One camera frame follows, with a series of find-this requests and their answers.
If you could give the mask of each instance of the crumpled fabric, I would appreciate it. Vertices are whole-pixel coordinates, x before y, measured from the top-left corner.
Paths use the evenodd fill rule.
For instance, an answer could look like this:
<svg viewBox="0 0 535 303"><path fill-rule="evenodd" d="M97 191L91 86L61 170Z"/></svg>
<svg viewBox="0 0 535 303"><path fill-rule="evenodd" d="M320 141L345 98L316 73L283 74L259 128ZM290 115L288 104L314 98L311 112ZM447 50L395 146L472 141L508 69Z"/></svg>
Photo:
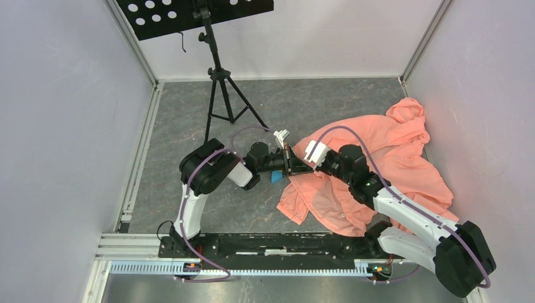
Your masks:
<svg viewBox="0 0 535 303"><path fill-rule="evenodd" d="M310 140L317 140L327 129L343 125L358 133L372 154L380 173L407 197L445 218L459 219L447 209L453 194L436 168L421 157L429 142L423 107L413 98L404 98L385 116L369 115L331 123L301 140L293 151L301 159ZM347 144L360 145L348 131L336 129L322 140L338 151ZM373 170L368 159L368 166ZM277 209L301 224L309 211L329 230L348 237L360 237L366 231L374 211L351 196L348 185L322 172L290 177ZM407 231L395 220L394 226Z"/></svg>

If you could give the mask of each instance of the black music stand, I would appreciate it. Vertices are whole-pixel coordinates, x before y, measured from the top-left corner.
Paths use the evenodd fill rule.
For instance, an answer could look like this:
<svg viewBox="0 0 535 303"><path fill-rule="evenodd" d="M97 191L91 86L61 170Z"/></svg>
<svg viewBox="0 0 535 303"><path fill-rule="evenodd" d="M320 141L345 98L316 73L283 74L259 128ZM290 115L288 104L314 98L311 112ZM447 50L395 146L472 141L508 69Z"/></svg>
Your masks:
<svg viewBox="0 0 535 303"><path fill-rule="evenodd" d="M218 118L229 121L230 124L236 120L247 109L253 113L258 122L267 128L267 125L260 118L253 106L240 91L236 83L230 77L230 71L221 67L218 48L212 23L243 18L246 16L265 13L273 10L273 0L116 0L124 12L128 22L131 24L139 40L168 35L170 33L182 32L193 28L203 27L205 33L199 34L199 41L210 46L210 51L215 64L215 69L209 68L208 74L212 80L210 94L210 104L208 107L208 120L206 122L206 133L204 141L209 137L211 118ZM244 101L245 107L236 116L230 107L230 100L226 90L227 80L240 98ZM215 99L217 83L221 86L221 92L225 101L226 113L228 117L223 117L212 113Z"/></svg>

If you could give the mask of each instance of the lavender wall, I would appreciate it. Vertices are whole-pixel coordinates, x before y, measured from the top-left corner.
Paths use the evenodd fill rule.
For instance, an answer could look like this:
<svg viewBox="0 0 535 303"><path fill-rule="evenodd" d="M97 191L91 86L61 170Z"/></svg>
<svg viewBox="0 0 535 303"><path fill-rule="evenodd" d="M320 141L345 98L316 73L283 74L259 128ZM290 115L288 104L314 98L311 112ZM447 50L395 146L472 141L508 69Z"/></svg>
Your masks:
<svg viewBox="0 0 535 303"><path fill-rule="evenodd" d="M151 85L102 0L0 9L0 302L80 302Z"/></svg>
<svg viewBox="0 0 535 303"><path fill-rule="evenodd" d="M530 302L535 285L534 16L530 0L454 1L408 80L452 209L496 259L485 302Z"/></svg>
<svg viewBox="0 0 535 303"><path fill-rule="evenodd" d="M162 5L161 0L154 2ZM399 76L439 4L274 0L272 12L213 28L223 67L236 78ZM141 41L159 78L207 79L213 61L208 45L197 40L201 31L184 32L185 54L177 33Z"/></svg>

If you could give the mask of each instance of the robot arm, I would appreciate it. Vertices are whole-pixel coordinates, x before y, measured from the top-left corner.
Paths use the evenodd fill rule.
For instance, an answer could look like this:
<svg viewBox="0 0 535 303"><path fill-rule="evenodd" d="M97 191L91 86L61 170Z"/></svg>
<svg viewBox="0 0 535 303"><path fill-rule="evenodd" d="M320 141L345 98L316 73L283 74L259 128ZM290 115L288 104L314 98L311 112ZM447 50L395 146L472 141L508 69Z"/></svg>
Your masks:
<svg viewBox="0 0 535 303"><path fill-rule="evenodd" d="M279 148L276 152L270 153L269 147L263 142L256 142L251 146L250 152L244 159L240 159L234 153L222 153L204 164L195 174L191 181L191 191L193 194L187 199L184 195L187 189L187 183L193 171L201 162L217 150L225 146L217 139L211 139L203 146L194 150L186 156L180 163L181 171L180 180L182 181L182 202L187 203L184 209L184 230L185 234L180 235L177 231L180 224L180 216L174 222L174 237L181 239L193 238L201 231L201 215L203 214L204 205L210 193L212 193L225 178L229 178L237 186L244 190L250 190L259 181L261 172L270 172L273 170L282 170L284 175L297 175L312 172L312 168L300 160L284 143L288 136L287 130L275 132L277 145Z"/></svg>
<svg viewBox="0 0 535 303"><path fill-rule="evenodd" d="M315 145L315 141L310 142L305 150L305 160L316 171L347 183L357 202L395 219L414 233L411 235L392 226L379 231L377 240L385 252L402 256L432 271L454 294L468 293L483 280L481 270L456 236L472 250L487 274L495 270L496 263L477 225L472 222L458 224L434 214L388 181L385 181L388 185L385 187L381 177L369 170L359 146L346 145L335 152L319 143L312 152Z"/></svg>

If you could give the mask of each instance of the blue block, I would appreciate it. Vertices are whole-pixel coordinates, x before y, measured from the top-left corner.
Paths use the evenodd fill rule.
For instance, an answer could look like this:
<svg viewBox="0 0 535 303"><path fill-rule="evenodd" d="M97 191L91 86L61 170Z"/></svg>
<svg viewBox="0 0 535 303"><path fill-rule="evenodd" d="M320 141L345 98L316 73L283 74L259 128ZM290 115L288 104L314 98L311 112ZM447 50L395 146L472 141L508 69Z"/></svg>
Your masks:
<svg viewBox="0 0 535 303"><path fill-rule="evenodd" d="M277 184L283 180L283 173L280 170L271 172L271 184Z"/></svg>

